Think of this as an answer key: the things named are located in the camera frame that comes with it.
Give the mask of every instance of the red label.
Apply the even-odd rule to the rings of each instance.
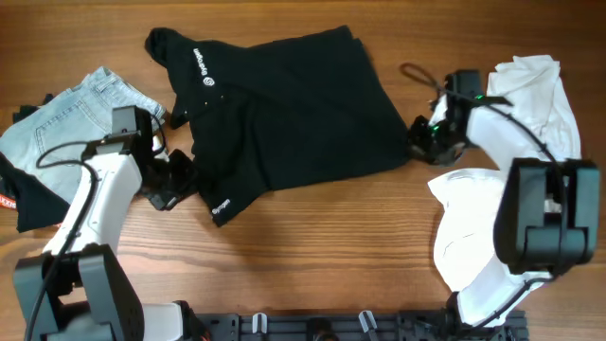
[[[17,203],[15,203],[14,200],[12,200],[2,194],[0,194],[0,206],[10,208],[10,209],[17,209]]]

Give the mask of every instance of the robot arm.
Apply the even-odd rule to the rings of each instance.
[[[485,97],[477,71],[457,71],[445,82],[446,95],[432,105],[435,116],[418,117],[411,127],[411,152],[430,164],[451,165],[463,149],[479,147],[507,178],[493,232],[496,254],[468,287],[449,300],[458,329],[501,326],[530,291],[591,259],[599,172],[592,162],[564,161],[557,155],[564,161],[559,165],[540,161],[547,157],[527,132],[482,106],[512,104]],[[560,174],[566,184],[563,190]],[[562,199],[568,205],[560,205]]]
[[[34,340],[185,340],[198,331],[185,302],[142,305],[116,259],[118,239],[133,197],[141,192],[157,209],[171,209],[192,192],[196,171],[175,150],[166,162],[154,158],[150,114],[135,107],[113,112],[112,135],[91,141],[82,154],[95,171],[82,172],[80,185],[62,227],[40,257],[20,260],[13,277],[24,317],[48,264],[59,260],[59,275],[45,288],[35,324]],[[91,176],[98,179],[93,200]],[[60,254],[81,211],[76,238]],[[83,286],[87,302],[63,305],[60,296]]]

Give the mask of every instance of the jeans pocket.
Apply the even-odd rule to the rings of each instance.
[[[85,102],[78,100],[48,122],[36,128],[35,137],[40,154],[63,143],[92,141],[105,135]],[[80,160],[85,145],[60,148],[47,157],[43,164],[64,160]]]

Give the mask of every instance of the black clamp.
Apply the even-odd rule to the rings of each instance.
[[[462,97],[474,98],[485,104],[512,105],[502,97],[487,97],[482,91],[482,81],[477,70],[458,70],[446,77],[445,118],[435,125],[424,116],[415,118],[408,133],[409,152],[412,157],[430,165],[452,166],[466,148],[473,147],[467,138],[467,124],[472,109],[483,104]],[[432,112],[439,98],[430,103]]]

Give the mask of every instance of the table surface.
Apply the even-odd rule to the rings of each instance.
[[[561,61],[583,154],[602,168],[606,154],[606,4],[499,1],[2,1],[0,122],[20,104],[75,86],[101,65],[172,108],[166,70],[143,42],[153,27],[234,45],[255,45],[349,25],[365,43],[384,90],[403,119],[429,115],[434,93],[402,77],[420,63],[435,75],[479,68],[486,76],[512,56]],[[189,153],[188,127],[168,132]],[[493,168],[481,152],[458,168]],[[450,291],[433,262],[443,213],[427,182],[452,169],[409,162],[397,170],[267,193],[224,228],[196,195],[171,212],[135,200],[118,258],[143,302],[188,301],[200,313],[396,312],[439,308]],[[600,221],[605,223],[602,214]],[[23,337],[12,287],[20,258],[38,254],[54,230],[19,234],[16,212],[0,210],[0,340]],[[522,304],[532,340],[606,336],[606,233],[591,263],[573,269]]]

